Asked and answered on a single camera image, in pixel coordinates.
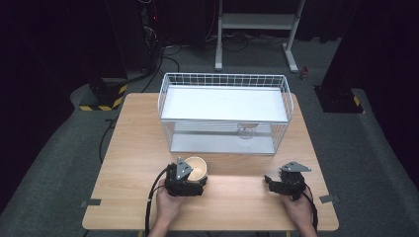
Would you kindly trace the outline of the white wire shelf rack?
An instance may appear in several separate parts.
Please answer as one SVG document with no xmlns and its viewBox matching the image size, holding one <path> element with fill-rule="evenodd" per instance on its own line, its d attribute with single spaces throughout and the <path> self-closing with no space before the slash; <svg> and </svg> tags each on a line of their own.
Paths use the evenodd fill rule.
<svg viewBox="0 0 419 237">
<path fill-rule="evenodd" d="M 293 118 L 284 75 L 167 73 L 157 108 L 172 152 L 274 155 Z M 258 123 L 251 139 L 239 123 Z"/>
</svg>

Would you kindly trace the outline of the person's right hand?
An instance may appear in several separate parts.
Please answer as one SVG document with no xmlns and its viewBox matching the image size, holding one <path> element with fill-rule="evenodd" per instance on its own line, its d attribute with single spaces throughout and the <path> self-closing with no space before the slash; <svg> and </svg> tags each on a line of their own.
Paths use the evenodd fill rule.
<svg viewBox="0 0 419 237">
<path fill-rule="evenodd" d="M 310 229 L 312 225 L 312 195 L 305 189 L 299 199 L 293 200 L 291 196 L 281 196 L 287 214 L 298 230 Z"/>
</svg>

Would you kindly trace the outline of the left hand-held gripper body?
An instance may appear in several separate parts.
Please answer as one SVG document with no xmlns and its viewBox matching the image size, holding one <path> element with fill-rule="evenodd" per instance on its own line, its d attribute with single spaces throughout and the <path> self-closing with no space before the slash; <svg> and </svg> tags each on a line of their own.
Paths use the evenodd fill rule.
<svg viewBox="0 0 419 237">
<path fill-rule="evenodd" d="M 204 187 L 199 182 L 191 182 L 188 180 L 192 168 L 182 158 L 178 158 L 175 162 L 177 165 L 177 175 L 168 177 L 166 175 L 164 187 L 167 193 L 173 197 L 196 197 L 201 196 Z"/>
</svg>

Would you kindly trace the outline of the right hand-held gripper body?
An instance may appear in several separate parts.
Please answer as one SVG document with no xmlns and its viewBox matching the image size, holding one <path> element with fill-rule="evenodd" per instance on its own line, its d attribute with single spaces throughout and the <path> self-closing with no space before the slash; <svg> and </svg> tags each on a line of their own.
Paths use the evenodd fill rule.
<svg viewBox="0 0 419 237">
<path fill-rule="evenodd" d="M 293 200 L 300 198 L 306 187 L 302 172 L 310 172 L 311 169 L 291 161 L 280 168 L 280 180 L 274 181 L 273 184 L 283 186 L 283 192 L 280 195 L 291 196 Z"/>
</svg>

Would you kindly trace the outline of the person's left hand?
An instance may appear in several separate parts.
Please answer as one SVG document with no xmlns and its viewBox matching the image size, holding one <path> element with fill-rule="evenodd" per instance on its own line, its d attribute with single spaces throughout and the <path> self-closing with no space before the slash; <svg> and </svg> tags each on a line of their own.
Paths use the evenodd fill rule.
<svg viewBox="0 0 419 237">
<path fill-rule="evenodd" d="M 157 219 L 156 224 L 168 227 L 181 211 L 186 197 L 170 196 L 165 188 L 157 192 Z"/>
</svg>

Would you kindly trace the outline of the dark equipment tower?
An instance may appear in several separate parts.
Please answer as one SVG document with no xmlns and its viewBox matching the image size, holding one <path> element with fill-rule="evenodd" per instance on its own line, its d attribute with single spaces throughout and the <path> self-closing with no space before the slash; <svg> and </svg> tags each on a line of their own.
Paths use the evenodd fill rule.
<svg viewBox="0 0 419 237">
<path fill-rule="evenodd" d="M 151 71 L 161 49 L 151 0 L 106 0 L 106 5 L 126 71 Z"/>
</svg>

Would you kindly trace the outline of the black yellow striped base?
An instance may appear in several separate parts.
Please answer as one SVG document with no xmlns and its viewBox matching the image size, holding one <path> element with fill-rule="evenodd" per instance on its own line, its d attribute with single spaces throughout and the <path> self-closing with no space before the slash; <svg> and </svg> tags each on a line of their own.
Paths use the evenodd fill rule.
<svg viewBox="0 0 419 237">
<path fill-rule="evenodd" d="M 78 104 L 78 108 L 84 112 L 116 110 L 123 100 L 126 88 L 126 83 L 105 82 L 103 79 L 89 83 L 88 90 Z"/>
<path fill-rule="evenodd" d="M 365 112 L 359 98 L 351 90 L 339 91 L 315 86 L 314 92 L 325 113 L 363 114 Z"/>
</svg>

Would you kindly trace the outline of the beige paper cup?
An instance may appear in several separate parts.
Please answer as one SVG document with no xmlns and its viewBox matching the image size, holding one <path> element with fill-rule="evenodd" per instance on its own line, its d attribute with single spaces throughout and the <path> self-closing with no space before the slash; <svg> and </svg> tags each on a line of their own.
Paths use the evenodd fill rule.
<svg viewBox="0 0 419 237">
<path fill-rule="evenodd" d="M 188 180 L 191 182 L 198 182 L 203 180 L 208 174 L 207 162 L 198 156 L 189 157 L 186 163 L 192 168 Z"/>
</svg>

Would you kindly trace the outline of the white metal stand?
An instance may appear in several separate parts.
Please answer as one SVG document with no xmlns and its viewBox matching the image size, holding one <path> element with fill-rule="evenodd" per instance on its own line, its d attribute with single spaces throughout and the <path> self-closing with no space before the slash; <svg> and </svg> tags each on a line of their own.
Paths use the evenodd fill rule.
<svg viewBox="0 0 419 237">
<path fill-rule="evenodd" d="M 242 14 L 224 13 L 223 0 L 218 0 L 217 36 L 214 69 L 222 70 L 222 31 L 223 30 L 275 30 L 289 31 L 289 37 L 282 44 L 290 72 L 297 73 L 298 67 L 293 57 L 292 46 L 299 25 L 305 0 L 298 0 L 294 14 Z"/>
</svg>

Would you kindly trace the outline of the clear glass jar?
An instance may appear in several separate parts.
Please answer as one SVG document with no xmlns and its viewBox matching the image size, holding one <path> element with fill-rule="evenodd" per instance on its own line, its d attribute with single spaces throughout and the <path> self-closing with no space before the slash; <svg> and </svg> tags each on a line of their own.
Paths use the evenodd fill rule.
<svg viewBox="0 0 419 237">
<path fill-rule="evenodd" d="M 258 123 L 239 123 L 237 125 L 237 135 L 242 139 L 251 139 L 258 127 Z"/>
</svg>

